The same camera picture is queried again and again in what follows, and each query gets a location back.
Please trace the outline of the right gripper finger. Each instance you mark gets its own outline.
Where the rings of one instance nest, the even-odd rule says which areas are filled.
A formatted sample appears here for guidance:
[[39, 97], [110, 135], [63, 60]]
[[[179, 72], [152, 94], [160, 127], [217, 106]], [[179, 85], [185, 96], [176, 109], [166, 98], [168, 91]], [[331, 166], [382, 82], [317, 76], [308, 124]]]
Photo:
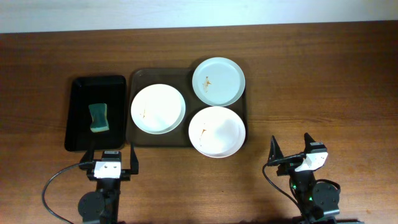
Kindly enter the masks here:
[[283, 153], [280, 150], [280, 147], [276, 141], [275, 136], [271, 136], [270, 151], [268, 155], [267, 165], [277, 166], [279, 161], [283, 158], [284, 158]]
[[309, 133], [304, 134], [304, 141], [305, 141], [304, 153], [311, 153], [315, 148], [315, 145], [312, 145], [312, 143], [316, 143], [316, 141], [311, 137], [311, 135], [309, 135]]

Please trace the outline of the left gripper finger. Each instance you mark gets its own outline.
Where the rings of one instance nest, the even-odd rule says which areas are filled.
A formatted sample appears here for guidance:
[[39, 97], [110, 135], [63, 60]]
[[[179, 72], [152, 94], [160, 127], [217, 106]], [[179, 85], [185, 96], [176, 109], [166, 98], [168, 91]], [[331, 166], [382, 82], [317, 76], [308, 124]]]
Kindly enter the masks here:
[[94, 159], [94, 151], [95, 151], [95, 142], [90, 142], [88, 150], [85, 152], [83, 157], [80, 160], [79, 168], [81, 170], [90, 170], [93, 167], [93, 159]]
[[139, 161], [136, 156], [134, 145], [130, 143], [130, 174], [137, 175], [139, 173]]

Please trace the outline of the green scrubbing sponge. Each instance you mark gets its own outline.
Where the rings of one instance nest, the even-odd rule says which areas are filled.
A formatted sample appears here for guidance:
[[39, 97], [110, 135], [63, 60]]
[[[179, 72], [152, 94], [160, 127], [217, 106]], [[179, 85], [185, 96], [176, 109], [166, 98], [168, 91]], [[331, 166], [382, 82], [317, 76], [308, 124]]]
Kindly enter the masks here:
[[106, 103], [96, 103], [88, 106], [91, 115], [90, 130], [92, 133], [109, 131]]

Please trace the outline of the white plate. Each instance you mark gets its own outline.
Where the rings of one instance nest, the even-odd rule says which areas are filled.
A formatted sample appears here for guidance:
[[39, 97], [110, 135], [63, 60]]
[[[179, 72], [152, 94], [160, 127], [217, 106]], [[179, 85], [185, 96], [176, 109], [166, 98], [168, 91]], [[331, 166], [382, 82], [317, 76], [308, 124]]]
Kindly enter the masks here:
[[145, 133], [165, 134], [183, 120], [186, 103], [182, 94], [166, 84], [149, 85], [132, 100], [131, 118]]
[[231, 109], [211, 106], [191, 120], [188, 136], [193, 147], [212, 158], [225, 158], [238, 152], [246, 139], [243, 120]]

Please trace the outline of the pale blue plate top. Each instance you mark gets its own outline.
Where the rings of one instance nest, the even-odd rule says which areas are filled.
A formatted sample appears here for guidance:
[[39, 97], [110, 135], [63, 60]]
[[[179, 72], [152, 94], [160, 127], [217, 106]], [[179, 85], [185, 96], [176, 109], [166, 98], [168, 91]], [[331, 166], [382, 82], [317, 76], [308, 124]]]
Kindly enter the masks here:
[[203, 61], [193, 72], [192, 87], [196, 96], [210, 106], [228, 106], [243, 95], [246, 79], [234, 61], [213, 57]]

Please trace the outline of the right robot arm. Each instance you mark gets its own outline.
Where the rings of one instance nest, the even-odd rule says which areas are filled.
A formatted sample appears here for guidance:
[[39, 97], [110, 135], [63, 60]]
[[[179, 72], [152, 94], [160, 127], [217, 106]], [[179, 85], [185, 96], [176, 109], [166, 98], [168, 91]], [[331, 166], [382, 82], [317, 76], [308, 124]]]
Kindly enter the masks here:
[[271, 137], [270, 152], [262, 173], [266, 180], [280, 193], [286, 192], [276, 186], [266, 174], [266, 167], [276, 166], [278, 176], [289, 176], [290, 195], [301, 216], [294, 223], [336, 223], [340, 213], [338, 206], [341, 187], [334, 181], [316, 179], [314, 172], [326, 162], [328, 152], [322, 142], [316, 142], [309, 133], [304, 134], [305, 149], [291, 156], [284, 156], [275, 137]]

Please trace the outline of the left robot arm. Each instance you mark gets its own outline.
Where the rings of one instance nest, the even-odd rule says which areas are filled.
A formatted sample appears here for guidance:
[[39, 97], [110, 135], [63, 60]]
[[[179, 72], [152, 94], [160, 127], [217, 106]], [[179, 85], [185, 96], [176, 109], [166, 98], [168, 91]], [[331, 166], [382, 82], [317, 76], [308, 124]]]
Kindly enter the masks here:
[[86, 171], [90, 181], [96, 182], [96, 190], [82, 196], [78, 203], [78, 212], [83, 223], [117, 223], [121, 183], [130, 181], [132, 175], [139, 173], [139, 161], [132, 144], [128, 169], [121, 167], [121, 152], [104, 151], [101, 159], [95, 159], [94, 151], [90, 147], [85, 152], [79, 168]]

